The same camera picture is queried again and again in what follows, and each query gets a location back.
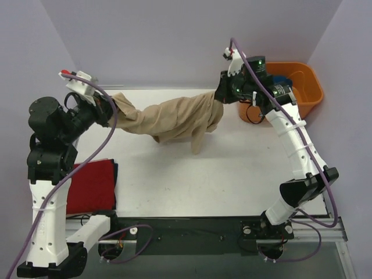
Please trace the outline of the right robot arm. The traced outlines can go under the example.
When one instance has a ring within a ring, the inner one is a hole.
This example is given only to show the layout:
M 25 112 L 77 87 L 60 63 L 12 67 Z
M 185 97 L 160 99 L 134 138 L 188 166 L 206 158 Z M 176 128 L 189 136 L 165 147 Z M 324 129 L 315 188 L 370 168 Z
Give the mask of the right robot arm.
M 215 100 L 223 104 L 247 102 L 259 108 L 282 142 L 292 169 L 293 179 L 280 185 L 279 199 L 261 216 L 260 233 L 273 238 L 280 232 L 280 225 L 301 206 L 328 190 L 339 173 L 317 153 L 300 116 L 292 85 L 267 72 L 265 57 L 242 58 L 234 51 L 224 58 L 230 64 L 220 74 Z

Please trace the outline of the beige t shirt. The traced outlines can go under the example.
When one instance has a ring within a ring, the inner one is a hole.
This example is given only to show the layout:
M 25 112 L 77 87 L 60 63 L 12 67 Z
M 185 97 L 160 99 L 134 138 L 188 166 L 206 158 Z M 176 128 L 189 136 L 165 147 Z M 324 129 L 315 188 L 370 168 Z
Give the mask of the beige t shirt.
M 224 114 L 214 92 L 180 97 L 137 109 L 123 93 L 112 96 L 117 106 L 116 127 L 127 133 L 149 135 L 157 143 L 191 139 L 191 152 L 200 153 L 206 133 L 217 128 Z

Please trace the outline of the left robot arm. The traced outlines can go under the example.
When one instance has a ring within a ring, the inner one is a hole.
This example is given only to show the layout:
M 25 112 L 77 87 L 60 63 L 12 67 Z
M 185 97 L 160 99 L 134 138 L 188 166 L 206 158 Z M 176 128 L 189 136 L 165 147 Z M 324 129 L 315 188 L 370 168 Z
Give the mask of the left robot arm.
M 73 98 L 76 106 L 71 109 L 51 96 L 34 101 L 28 109 L 33 131 L 27 157 L 33 225 L 23 246 L 26 260 L 16 270 L 20 278 L 78 277 L 100 237 L 114 239 L 120 231 L 115 214 L 108 211 L 94 213 L 76 233 L 66 236 L 67 195 L 78 170 L 74 143 L 93 124 L 107 126 L 116 113 L 112 99 L 99 93 L 91 99 L 75 93 Z

